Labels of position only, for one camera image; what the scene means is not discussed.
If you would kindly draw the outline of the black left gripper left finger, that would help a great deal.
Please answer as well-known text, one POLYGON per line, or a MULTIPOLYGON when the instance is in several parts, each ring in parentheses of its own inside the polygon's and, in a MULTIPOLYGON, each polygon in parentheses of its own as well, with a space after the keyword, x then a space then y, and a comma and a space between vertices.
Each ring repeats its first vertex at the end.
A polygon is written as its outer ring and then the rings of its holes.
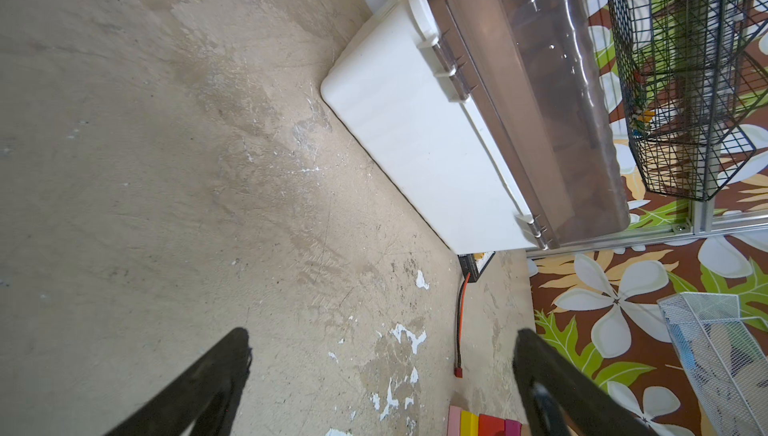
POLYGON ((110 435, 229 435, 252 351, 249 333, 236 327, 110 435))

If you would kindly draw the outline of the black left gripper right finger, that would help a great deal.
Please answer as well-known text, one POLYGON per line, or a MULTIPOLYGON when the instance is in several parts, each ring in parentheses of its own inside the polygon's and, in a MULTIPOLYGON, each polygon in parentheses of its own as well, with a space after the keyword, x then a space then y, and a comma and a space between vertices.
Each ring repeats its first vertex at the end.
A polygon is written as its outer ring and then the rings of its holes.
POLYGON ((651 435, 531 329, 517 333, 513 372, 533 435, 651 435))

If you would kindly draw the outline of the red arch block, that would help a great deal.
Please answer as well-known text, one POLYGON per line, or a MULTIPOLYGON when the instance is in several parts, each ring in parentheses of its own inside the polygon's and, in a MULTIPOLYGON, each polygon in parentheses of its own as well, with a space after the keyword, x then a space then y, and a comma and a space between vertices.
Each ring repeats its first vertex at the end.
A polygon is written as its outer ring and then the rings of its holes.
POLYGON ((505 436, 506 420, 495 416, 480 414, 478 416, 478 436, 505 436))

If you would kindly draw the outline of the magenta rectangular block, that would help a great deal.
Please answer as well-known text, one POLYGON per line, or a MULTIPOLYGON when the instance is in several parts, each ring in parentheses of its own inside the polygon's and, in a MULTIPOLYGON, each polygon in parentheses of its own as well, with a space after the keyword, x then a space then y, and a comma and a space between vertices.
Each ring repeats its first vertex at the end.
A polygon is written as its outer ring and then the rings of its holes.
POLYGON ((506 419, 504 421, 505 436, 521 436, 523 424, 517 420, 506 419))

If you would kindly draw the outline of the light pink block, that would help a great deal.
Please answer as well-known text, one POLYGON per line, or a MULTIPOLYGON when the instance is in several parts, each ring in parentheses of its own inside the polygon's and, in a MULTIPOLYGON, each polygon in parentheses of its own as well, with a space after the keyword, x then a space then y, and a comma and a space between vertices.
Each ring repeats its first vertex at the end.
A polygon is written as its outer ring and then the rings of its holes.
POLYGON ((449 414, 447 418, 447 436, 460 436, 461 435, 461 417, 462 409, 451 405, 449 407, 449 414))

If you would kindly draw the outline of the yellow block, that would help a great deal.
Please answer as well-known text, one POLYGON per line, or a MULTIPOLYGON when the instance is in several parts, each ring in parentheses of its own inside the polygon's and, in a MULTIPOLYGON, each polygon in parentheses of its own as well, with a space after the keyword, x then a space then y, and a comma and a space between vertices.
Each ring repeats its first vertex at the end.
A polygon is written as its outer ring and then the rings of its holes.
POLYGON ((460 417, 460 436, 478 436, 478 434, 478 416, 468 411, 462 411, 460 417))

